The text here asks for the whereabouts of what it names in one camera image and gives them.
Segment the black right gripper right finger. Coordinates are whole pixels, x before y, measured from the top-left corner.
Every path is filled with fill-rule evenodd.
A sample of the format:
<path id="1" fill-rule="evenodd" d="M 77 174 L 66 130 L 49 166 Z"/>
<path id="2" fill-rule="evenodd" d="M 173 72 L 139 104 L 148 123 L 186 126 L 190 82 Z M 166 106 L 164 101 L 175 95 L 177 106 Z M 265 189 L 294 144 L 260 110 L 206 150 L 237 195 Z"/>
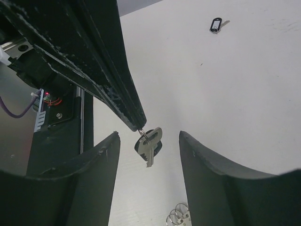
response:
<path id="1" fill-rule="evenodd" d="M 179 147 L 194 226 L 298 226 L 301 171 L 272 175 L 240 165 L 185 131 Z"/>

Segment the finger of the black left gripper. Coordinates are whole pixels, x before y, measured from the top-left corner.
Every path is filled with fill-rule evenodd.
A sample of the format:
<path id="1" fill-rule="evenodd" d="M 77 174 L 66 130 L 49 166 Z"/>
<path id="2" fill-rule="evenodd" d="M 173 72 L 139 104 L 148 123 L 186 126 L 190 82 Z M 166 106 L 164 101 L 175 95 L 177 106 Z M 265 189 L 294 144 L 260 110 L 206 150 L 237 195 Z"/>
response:
<path id="1" fill-rule="evenodd" d="M 33 47 L 44 72 L 3 62 L 37 88 L 54 71 L 105 103 L 132 131 L 146 124 L 128 67 L 115 0 L 3 0 L 0 13 Z"/>

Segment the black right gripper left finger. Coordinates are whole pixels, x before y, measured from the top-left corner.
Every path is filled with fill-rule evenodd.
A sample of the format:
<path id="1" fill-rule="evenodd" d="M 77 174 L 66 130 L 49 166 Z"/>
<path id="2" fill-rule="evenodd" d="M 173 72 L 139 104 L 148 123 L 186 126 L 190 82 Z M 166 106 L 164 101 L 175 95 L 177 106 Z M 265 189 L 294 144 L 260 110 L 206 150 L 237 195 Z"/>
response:
<path id="1" fill-rule="evenodd" d="M 95 147 L 35 176 L 0 173 L 3 226 L 106 226 L 120 153 L 113 132 Z"/>

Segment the black tag silver key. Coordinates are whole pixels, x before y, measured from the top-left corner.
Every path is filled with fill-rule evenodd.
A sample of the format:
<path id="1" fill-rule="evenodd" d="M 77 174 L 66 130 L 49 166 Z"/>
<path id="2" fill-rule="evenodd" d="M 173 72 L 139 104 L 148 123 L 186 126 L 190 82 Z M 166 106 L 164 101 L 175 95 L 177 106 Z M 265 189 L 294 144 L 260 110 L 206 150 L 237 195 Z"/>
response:
<path id="1" fill-rule="evenodd" d="M 137 140 L 134 149 L 146 161 L 146 167 L 150 168 L 154 164 L 154 157 L 159 153 L 163 144 L 162 128 L 157 127 L 145 132 L 143 129 L 138 130 L 141 135 Z"/>

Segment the metal disc with key rings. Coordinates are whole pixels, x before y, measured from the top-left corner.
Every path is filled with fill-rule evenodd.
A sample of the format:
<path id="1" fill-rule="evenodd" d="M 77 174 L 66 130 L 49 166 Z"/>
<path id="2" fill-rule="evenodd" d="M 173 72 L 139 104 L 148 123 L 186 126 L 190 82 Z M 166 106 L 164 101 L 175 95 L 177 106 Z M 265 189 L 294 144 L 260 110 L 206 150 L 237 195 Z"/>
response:
<path id="1" fill-rule="evenodd" d="M 192 226 L 190 209 L 186 203 L 178 203 L 166 218 L 167 226 Z"/>

